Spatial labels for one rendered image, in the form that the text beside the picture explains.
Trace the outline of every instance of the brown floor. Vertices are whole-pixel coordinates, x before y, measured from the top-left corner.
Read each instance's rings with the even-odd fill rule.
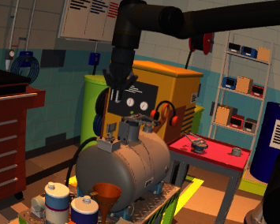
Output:
[[[0,200],[0,224],[17,224],[17,214],[31,206],[31,199],[42,194],[44,186],[49,181],[65,182],[68,169],[60,170],[58,164],[71,159],[76,150],[77,146],[72,145],[27,160],[27,189],[23,192],[24,198],[22,200],[16,200],[14,196],[11,196]],[[75,167],[73,167],[71,177],[74,175]],[[189,175],[204,180],[204,183],[194,193],[188,203],[177,213],[172,223],[214,223],[229,178],[193,166],[189,167]],[[182,186],[182,190],[189,184],[190,181],[186,181]],[[237,190],[225,224],[243,223],[246,213],[255,208],[261,200],[262,196]]]

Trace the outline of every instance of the funnel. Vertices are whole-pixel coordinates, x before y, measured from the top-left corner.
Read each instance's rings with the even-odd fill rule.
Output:
[[[95,199],[99,205],[99,209],[102,215],[102,224],[106,223],[106,215],[109,213],[110,209],[117,203],[118,198],[121,196],[122,191],[119,187],[107,184],[98,183],[93,186],[93,192],[95,192]]]

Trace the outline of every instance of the gray compressor tank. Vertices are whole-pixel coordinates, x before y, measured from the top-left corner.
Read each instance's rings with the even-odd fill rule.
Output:
[[[84,195],[92,186],[106,182],[122,190],[110,212],[127,208],[162,181],[169,170],[170,152],[156,133],[140,130],[138,141],[121,144],[113,152],[92,145],[84,149],[76,165],[78,187]]]

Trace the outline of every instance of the yellow machine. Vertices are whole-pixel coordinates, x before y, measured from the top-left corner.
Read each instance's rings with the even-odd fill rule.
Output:
[[[170,125],[169,120],[173,115],[173,111],[170,110],[166,123],[157,132],[158,135],[165,142],[170,142],[183,132],[190,131],[203,74],[148,61],[134,61],[133,73],[138,79],[129,90],[124,91],[122,100],[119,103],[107,101],[103,133],[106,133],[107,124],[119,123],[122,117],[137,113],[150,117],[152,110],[164,100],[172,102],[175,106],[179,124],[177,127]]]

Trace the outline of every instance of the robotic arm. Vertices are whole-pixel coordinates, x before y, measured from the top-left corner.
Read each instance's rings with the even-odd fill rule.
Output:
[[[151,6],[141,0],[123,0],[114,29],[111,63],[103,70],[110,100],[120,101],[137,76],[133,74],[134,49],[141,32],[159,32],[188,39],[209,32],[280,25],[280,1],[257,2],[183,13],[173,6]]]

